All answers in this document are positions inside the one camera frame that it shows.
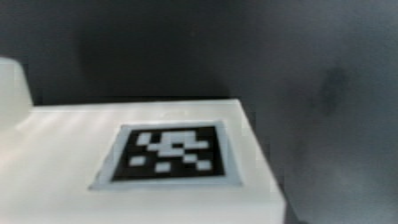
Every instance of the white square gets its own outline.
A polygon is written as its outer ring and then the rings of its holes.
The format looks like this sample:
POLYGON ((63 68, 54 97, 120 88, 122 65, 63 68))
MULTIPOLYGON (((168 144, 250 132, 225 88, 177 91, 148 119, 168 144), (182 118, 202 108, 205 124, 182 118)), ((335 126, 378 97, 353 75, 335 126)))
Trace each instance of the white square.
POLYGON ((156 173, 166 173, 170 172, 170 163, 156 163, 156 168, 154 168, 156 173))
POLYGON ((141 166, 145 164, 145 157, 134 156, 129 159, 129 166, 141 166))
POLYGON ((140 133, 136 145, 147 145, 150 140, 150 133, 140 133))
POLYGON ((211 163, 207 160, 200 160, 195 163, 196 170, 211 170, 211 163))
POLYGON ((195 156, 195 154, 186 154, 186 155, 182 156, 182 162, 184 162, 184 163, 195 163, 195 161, 196 161, 196 156, 195 156))

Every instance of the qr-like code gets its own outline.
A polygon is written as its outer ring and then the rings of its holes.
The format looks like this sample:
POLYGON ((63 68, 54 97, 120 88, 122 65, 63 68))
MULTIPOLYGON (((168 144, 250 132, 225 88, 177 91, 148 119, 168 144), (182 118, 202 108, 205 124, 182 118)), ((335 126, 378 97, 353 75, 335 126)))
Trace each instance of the qr-like code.
POLYGON ((111 181, 223 175, 214 127, 132 130, 111 181))

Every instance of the dark background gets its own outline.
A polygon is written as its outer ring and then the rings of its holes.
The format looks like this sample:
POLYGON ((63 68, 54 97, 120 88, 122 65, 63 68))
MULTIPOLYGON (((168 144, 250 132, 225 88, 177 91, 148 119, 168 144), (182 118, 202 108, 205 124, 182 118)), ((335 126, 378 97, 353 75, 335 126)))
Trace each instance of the dark background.
POLYGON ((395 223, 394 0, 1 0, 0 54, 35 105, 239 98, 300 223, 395 223))

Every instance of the white platform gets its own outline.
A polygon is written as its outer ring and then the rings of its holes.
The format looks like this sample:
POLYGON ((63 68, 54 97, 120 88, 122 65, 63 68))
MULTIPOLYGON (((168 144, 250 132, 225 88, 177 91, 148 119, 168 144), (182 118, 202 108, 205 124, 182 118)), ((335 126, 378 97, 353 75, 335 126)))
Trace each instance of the white platform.
POLYGON ((1 224, 282 224, 284 198, 237 100, 35 107, 6 127, 1 224), (212 120, 225 126, 241 184, 88 190, 120 126, 212 120))

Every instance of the white block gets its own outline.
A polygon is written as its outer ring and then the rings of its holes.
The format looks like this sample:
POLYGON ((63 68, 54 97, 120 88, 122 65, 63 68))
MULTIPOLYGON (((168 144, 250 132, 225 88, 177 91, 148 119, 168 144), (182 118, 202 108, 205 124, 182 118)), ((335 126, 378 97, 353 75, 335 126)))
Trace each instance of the white block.
POLYGON ((159 157, 175 157, 175 156, 182 156, 184 152, 182 149, 161 149, 157 150, 157 156, 159 157))
POLYGON ((195 163, 195 161, 196 161, 196 156, 195 155, 184 155, 182 156, 182 162, 184 163, 195 163))
POLYGON ((26 118, 31 109, 28 85, 19 63, 0 58, 0 132, 26 118))
POLYGON ((209 170, 211 169, 211 164, 207 160, 198 160, 195 163, 196 170, 209 170))
POLYGON ((150 142, 150 133, 141 133, 138 136, 136 145, 148 145, 150 142))
MULTIPOLYGON (((17 66, 1 71, 17 71, 21 78, 17 66)), ((17 100, 1 95, 0 110, 12 117, 5 104, 26 113, 29 100, 24 82, 15 89, 10 83, 1 76, 17 100)), ((237 100, 35 107, 21 119, 12 126, 0 118, 13 130, 0 133, 0 223, 282 224, 284 198, 237 100), (118 159, 109 150, 120 126, 202 121, 220 121, 225 128, 237 182, 141 180, 141 187, 88 189, 104 158, 118 159)))
POLYGON ((129 159, 129 166, 141 166, 145 163, 145 157, 143 156, 134 156, 129 159))
POLYGON ((170 171, 170 163, 156 163, 154 171, 156 173, 166 173, 170 171))

